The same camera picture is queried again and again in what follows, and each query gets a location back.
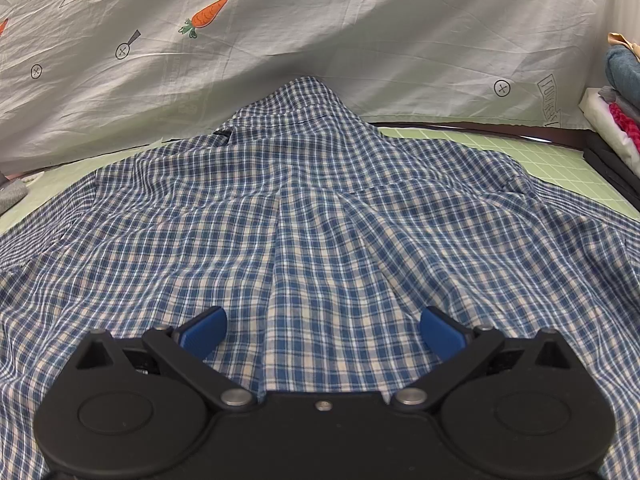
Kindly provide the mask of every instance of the plaid shirt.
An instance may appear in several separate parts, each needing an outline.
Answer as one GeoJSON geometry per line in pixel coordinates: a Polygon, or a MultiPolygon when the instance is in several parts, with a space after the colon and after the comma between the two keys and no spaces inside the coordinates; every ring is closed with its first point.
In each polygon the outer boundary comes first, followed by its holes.
{"type": "Polygon", "coordinates": [[[0,237],[0,477],[46,470],[33,414],[88,329],[134,337],[215,304],[209,363],[257,394],[388,394],[437,362],[431,304],[509,336],[558,327],[616,415],[603,474],[640,478],[639,251],[637,222],[507,155],[388,139],[297,79],[0,237]]]}

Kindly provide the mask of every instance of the silver screw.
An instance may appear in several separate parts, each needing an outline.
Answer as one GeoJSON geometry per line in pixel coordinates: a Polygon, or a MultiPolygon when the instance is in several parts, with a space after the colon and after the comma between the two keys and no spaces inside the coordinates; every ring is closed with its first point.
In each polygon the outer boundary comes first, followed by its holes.
{"type": "Polygon", "coordinates": [[[223,392],[220,400],[227,406],[246,406],[254,400],[254,396],[244,388],[232,388],[223,392]]]}
{"type": "Polygon", "coordinates": [[[396,392],[396,399],[405,406],[415,406],[427,400],[427,393],[420,388],[403,388],[396,392]]]}
{"type": "Polygon", "coordinates": [[[316,410],[319,412],[328,412],[332,407],[332,403],[328,400],[318,400],[318,402],[316,402],[316,410]]]}

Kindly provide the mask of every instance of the orange carrot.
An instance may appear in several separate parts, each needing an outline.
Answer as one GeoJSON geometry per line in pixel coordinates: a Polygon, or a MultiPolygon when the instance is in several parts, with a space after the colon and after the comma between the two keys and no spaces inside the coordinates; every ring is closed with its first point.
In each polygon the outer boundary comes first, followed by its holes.
{"type": "Polygon", "coordinates": [[[185,20],[185,27],[182,27],[178,32],[182,34],[188,32],[190,38],[197,38],[196,29],[209,25],[227,2],[228,0],[218,0],[201,11],[196,12],[190,20],[185,20]]]}

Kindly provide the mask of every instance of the black folded cloth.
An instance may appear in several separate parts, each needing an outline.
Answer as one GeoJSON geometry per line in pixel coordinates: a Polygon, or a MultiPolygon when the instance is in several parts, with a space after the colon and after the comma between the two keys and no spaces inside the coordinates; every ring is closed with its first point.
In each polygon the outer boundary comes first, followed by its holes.
{"type": "Polygon", "coordinates": [[[640,178],[596,133],[589,133],[582,154],[584,160],[640,211],[640,178]]]}

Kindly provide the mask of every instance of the red fabric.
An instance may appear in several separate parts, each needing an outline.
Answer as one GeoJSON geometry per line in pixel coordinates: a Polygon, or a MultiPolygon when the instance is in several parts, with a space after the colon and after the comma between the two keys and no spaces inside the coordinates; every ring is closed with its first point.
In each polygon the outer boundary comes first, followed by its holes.
{"type": "Polygon", "coordinates": [[[620,129],[623,130],[634,142],[636,150],[640,152],[640,130],[638,130],[638,126],[633,119],[629,119],[615,103],[611,103],[609,105],[609,112],[611,112],[613,120],[616,121],[616,124],[620,129]]]}

